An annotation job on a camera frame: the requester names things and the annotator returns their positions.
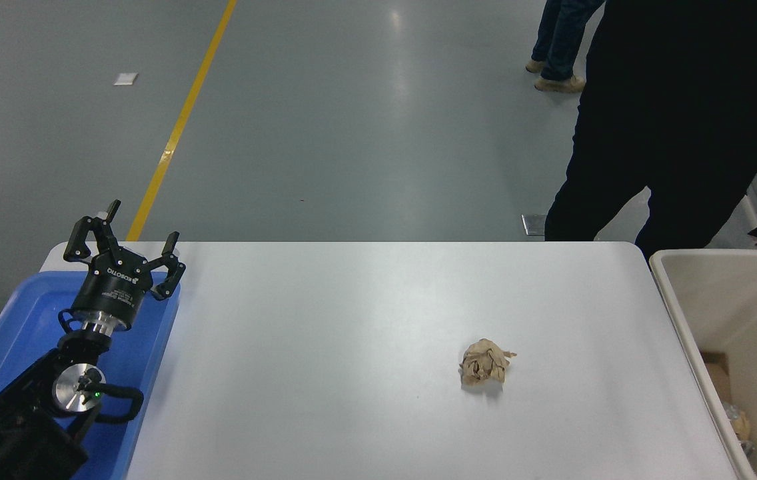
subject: trash bin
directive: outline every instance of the trash bin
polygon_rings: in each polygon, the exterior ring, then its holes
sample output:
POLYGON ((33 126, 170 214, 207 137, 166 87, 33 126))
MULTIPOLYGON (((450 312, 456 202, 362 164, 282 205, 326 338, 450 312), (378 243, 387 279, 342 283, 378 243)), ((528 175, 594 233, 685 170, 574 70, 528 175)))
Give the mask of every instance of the trash bin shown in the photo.
POLYGON ((665 250, 650 267, 732 464, 741 478, 757 478, 757 251, 665 250), (699 350, 728 355, 732 400, 749 415, 756 444, 749 458, 699 350))

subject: white table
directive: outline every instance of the white table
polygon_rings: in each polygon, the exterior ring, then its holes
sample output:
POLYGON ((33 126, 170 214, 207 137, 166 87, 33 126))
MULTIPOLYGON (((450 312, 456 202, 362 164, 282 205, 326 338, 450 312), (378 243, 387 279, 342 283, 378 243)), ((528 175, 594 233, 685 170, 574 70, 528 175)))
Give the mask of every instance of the white table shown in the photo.
POLYGON ((736 478, 627 243, 178 249, 128 480, 736 478), (502 388, 461 387, 480 337, 518 353, 502 388))

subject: crumpled paper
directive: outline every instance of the crumpled paper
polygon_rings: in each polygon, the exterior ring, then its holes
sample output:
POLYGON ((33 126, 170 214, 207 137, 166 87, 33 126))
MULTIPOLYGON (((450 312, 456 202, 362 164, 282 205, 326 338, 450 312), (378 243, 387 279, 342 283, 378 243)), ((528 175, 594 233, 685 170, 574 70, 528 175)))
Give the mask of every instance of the crumpled paper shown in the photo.
POLYGON ((516 353, 504 351, 494 341, 482 338, 464 352, 464 359, 458 365, 461 367, 461 383, 479 385, 488 379, 506 382, 508 359, 513 356, 516 353))

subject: gray floor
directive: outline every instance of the gray floor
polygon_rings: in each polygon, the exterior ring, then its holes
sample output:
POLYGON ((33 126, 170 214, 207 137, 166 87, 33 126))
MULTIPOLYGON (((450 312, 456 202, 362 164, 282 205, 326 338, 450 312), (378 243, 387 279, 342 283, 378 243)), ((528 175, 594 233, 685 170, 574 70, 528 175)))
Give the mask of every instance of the gray floor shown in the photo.
MULTIPOLYGON (((226 3, 0 2, 0 310, 80 216, 126 235, 226 3)), ((522 67, 543 3, 239 0, 141 239, 534 239, 577 104, 522 67)))

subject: shoe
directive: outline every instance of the shoe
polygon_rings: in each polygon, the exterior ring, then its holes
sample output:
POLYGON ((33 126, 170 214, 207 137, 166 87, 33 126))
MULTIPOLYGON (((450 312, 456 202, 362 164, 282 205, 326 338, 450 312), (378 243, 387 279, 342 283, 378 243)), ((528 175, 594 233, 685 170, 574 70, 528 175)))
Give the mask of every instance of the shoe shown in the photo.
POLYGON ((537 79, 536 90, 558 91, 560 93, 580 93, 586 86, 586 80, 582 77, 571 75, 567 80, 537 79))
POLYGON ((544 61, 530 60, 526 66, 527 72, 541 73, 541 70, 544 70, 544 64, 544 61))

